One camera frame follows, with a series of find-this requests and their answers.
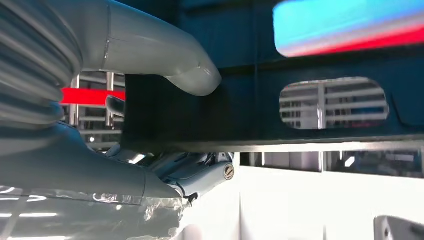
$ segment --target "blue stripe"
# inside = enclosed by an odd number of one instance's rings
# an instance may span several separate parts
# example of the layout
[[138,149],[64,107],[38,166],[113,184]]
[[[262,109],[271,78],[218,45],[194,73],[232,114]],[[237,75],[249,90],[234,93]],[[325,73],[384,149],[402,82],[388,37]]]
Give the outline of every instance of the blue stripe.
[[424,0],[289,0],[274,8],[277,48],[424,11]]

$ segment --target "metal rack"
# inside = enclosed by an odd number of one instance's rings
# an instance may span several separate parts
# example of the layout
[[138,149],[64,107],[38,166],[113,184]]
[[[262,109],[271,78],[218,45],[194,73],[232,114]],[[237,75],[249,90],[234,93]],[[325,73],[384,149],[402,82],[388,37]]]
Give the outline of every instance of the metal rack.
[[290,85],[279,103],[282,121],[297,129],[374,126],[389,114],[383,89],[364,77]]
[[[81,72],[72,80],[71,88],[121,90],[125,76],[113,72]],[[63,104],[64,122],[77,128],[88,146],[105,151],[118,143],[124,118],[111,113],[105,106]]]

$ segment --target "screw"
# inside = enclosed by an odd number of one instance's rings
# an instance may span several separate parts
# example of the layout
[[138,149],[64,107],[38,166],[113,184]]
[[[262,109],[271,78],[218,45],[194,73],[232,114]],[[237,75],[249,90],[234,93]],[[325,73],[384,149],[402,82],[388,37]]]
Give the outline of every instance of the screw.
[[234,166],[232,164],[227,164],[224,168],[224,178],[230,180],[234,177]]

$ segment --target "red stripe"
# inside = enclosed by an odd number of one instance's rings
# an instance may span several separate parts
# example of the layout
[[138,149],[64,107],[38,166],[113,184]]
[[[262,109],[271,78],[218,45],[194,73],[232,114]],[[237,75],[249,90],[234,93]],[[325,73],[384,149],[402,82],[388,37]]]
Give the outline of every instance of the red stripe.
[[83,105],[98,105],[104,106],[106,97],[113,95],[117,98],[125,100],[124,91],[107,91],[99,89],[85,89],[85,88],[63,88],[62,104],[83,104]]
[[401,29],[397,32],[381,33],[367,38],[335,45],[328,48],[320,48],[308,52],[297,53],[297,56],[332,54],[340,52],[358,51],[364,49],[375,49],[394,47],[401,45],[424,43],[424,25]]

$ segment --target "white wall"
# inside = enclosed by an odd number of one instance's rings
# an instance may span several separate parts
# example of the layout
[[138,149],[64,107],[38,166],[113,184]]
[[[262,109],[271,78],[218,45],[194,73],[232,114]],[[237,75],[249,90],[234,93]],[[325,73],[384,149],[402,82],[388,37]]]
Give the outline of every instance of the white wall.
[[377,216],[424,223],[424,180],[242,166],[197,203],[181,240],[374,240]]
[[235,175],[195,200],[181,221],[186,226],[177,240],[240,239],[240,154],[234,158]]

